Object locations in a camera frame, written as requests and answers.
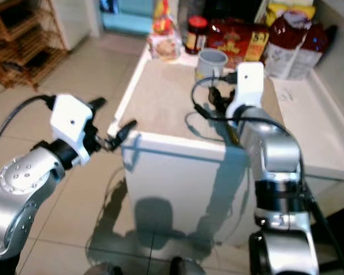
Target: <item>tile floor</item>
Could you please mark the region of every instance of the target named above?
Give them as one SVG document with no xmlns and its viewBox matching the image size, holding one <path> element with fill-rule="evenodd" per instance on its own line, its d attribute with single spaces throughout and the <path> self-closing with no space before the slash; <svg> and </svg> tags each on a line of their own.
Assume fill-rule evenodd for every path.
<svg viewBox="0 0 344 275">
<path fill-rule="evenodd" d="M 108 37 L 84 42 L 40 86 L 41 93 L 72 93 L 84 100 L 105 97 L 108 105 L 95 119 L 103 134 L 138 61 L 131 52 L 107 47 L 110 41 Z M 143 44 L 136 42 L 140 52 Z M 27 87 L 1 93 L 0 124 L 33 95 Z M 39 140 L 51 141 L 49 118 L 43 103 L 15 118 L 0 140 L 0 168 Z M 123 177 L 120 153 L 101 152 L 85 167 L 68 172 L 36 215 L 17 273 L 82 275 L 90 266 L 109 261 L 121 266 L 125 275 L 167 275 L 169 261 L 177 255 L 196 259 L 208 275 L 248 273 L 247 249 L 136 233 Z"/>
</svg>

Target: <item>wall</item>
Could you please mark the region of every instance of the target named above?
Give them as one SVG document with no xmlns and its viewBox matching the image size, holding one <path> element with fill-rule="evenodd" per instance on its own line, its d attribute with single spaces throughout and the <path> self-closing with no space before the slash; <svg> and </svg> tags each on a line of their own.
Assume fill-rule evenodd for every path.
<svg viewBox="0 0 344 275">
<path fill-rule="evenodd" d="M 344 115 L 344 18 L 322 1 L 317 1 L 316 17 L 325 27 L 338 26 L 334 44 L 315 71 Z"/>
</svg>

